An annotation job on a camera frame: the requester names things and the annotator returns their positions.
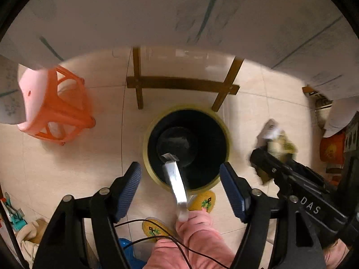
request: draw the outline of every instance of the wooden frame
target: wooden frame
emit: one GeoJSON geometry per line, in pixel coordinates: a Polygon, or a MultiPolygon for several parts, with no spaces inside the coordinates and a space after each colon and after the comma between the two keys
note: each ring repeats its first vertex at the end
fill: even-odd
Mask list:
{"type": "Polygon", "coordinates": [[[127,88],[136,89],[137,106],[138,109],[143,109],[143,88],[153,89],[181,89],[181,90],[195,90],[205,92],[218,93],[216,100],[212,105],[212,110],[217,112],[221,107],[223,101],[228,94],[236,95],[239,86],[234,85],[233,82],[238,74],[238,71],[243,63],[242,59],[234,58],[232,65],[229,68],[228,74],[224,82],[217,82],[211,80],[200,80],[191,78],[179,77],[160,77],[160,76],[141,76],[141,49],[139,47],[132,48],[132,56],[134,63],[134,76],[127,77],[127,88]]]}

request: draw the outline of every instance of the foot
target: foot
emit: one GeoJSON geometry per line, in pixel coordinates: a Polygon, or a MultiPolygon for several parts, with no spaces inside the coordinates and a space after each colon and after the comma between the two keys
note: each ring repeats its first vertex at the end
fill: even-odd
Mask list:
{"type": "Polygon", "coordinates": [[[208,190],[192,197],[190,200],[188,210],[204,210],[208,213],[212,211],[216,202],[216,194],[208,190]]]}
{"type": "MultiPolygon", "coordinates": [[[[160,220],[158,220],[158,219],[156,219],[154,217],[148,217],[146,219],[149,220],[149,221],[152,221],[155,224],[160,226],[160,227],[158,227],[155,224],[147,222],[147,221],[142,222],[142,229],[143,229],[143,232],[145,233],[146,236],[148,236],[148,237],[168,236],[168,234],[163,229],[165,229],[172,236],[174,236],[174,233],[165,224],[163,224],[160,220]]],[[[153,238],[150,241],[156,242],[159,239],[160,238],[153,238]]]]}

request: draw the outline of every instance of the black cable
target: black cable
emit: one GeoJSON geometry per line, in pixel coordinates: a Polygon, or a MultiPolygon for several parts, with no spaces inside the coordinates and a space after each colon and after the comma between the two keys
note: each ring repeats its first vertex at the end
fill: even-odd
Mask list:
{"type": "MultiPolygon", "coordinates": [[[[202,253],[200,253],[200,252],[197,252],[197,251],[195,251],[195,250],[192,250],[191,248],[187,247],[186,245],[184,245],[183,243],[181,243],[180,241],[178,241],[174,236],[172,236],[172,235],[171,235],[168,231],[166,231],[163,227],[161,227],[161,226],[158,225],[157,223],[155,223],[155,222],[153,222],[153,221],[150,221],[150,220],[148,220],[148,219],[134,219],[134,220],[131,220],[131,221],[127,221],[127,222],[123,222],[123,223],[117,224],[117,225],[115,225],[114,227],[119,227],[119,226],[122,226],[122,225],[125,225],[125,224],[129,224],[129,223],[131,223],[131,222],[137,222],[137,221],[147,221],[147,222],[150,222],[150,223],[154,224],[155,226],[158,226],[160,229],[162,229],[166,234],[168,234],[168,236],[151,236],[151,237],[139,239],[139,240],[137,240],[137,241],[134,241],[134,242],[132,242],[132,243],[126,245],[123,249],[126,249],[126,248],[128,248],[128,247],[130,247],[130,246],[132,246],[132,245],[134,245],[134,244],[136,244],[136,243],[142,242],[142,241],[146,241],[146,240],[149,240],[149,239],[155,239],[155,238],[164,237],[164,238],[167,238],[167,239],[171,239],[171,240],[178,246],[178,248],[179,248],[180,250],[181,250],[181,248],[179,247],[179,244],[180,244],[181,246],[185,247],[188,251],[191,251],[191,252],[193,252],[193,253],[195,253],[195,254],[198,254],[198,255],[200,255],[200,256],[206,257],[206,258],[208,258],[208,259],[210,259],[210,260],[216,262],[218,265],[222,266],[223,268],[229,269],[229,267],[223,265],[221,262],[217,261],[216,259],[214,259],[214,258],[212,258],[212,257],[210,257],[210,256],[207,256],[207,255],[205,255],[205,254],[202,254],[202,253]]],[[[185,255],[184,255],[184,259],[186,260],[187,264],[189,264],[189,262],[188,262],[188,260],[187,260],[187,258],[186,258],[185,255]]]]}

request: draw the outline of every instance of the metal bolt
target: metal bolt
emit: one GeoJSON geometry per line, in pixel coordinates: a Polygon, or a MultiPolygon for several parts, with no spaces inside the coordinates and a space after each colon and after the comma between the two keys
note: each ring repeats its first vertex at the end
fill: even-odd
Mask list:
{"type": "Polygon", "coordinates": [[[69,202],[71,199],[72,199],[72,195],[69,195],[69,194],[68,194],[68,195],[65,195],[62,200],[63,200],[64,202],[69,202]]]}
{"type": "Polygon", "coordinates": [[[252,189],[252,194],[253,194],[254,196],[261,196],[261,195],[262,195],[262,192],[261,192],[261,190],[259,190],[259,189],[257,189],[257,188],[254,188],[254,189],[252,189]]]}
{"type": "Polygon", "coordinates": [[[297,203],[299,201],[298,197],[295,195],[290,195],[289,200],[293,203],[297,203]]]}
{"type": "Polygon", "coordinates": [[[107,187],[101,188],[99,191],[100,195],[107,195],[109,192],[110,190],[107,187]]]}

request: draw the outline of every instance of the plastic stool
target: plastic stool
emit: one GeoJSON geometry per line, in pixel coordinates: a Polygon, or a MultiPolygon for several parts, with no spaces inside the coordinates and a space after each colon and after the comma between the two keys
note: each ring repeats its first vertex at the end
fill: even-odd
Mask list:
{"type": "Polygon", "coordinates": [[[27,69],[19,86],[23,93],[26,111],[26,122],[18,124],[18,128],[33,137],[60,145],[70,141],[84,128],[95,126],[95,119],[91,116],[89,102],[84,87],[84,79],[61,66],[51,70],[33,71],[27,69]],[[57,72],[64,75],[57,79],[57,72]],[[57,87],[67,79],[76,82],[81,94],[82,109],[76,108],[62,100],[57,94],[57,87]],[[51,133],[49,123],[57,123],[60,135],[51,133]],[[74,129],[66,133],[64,125],[74,129]]]}

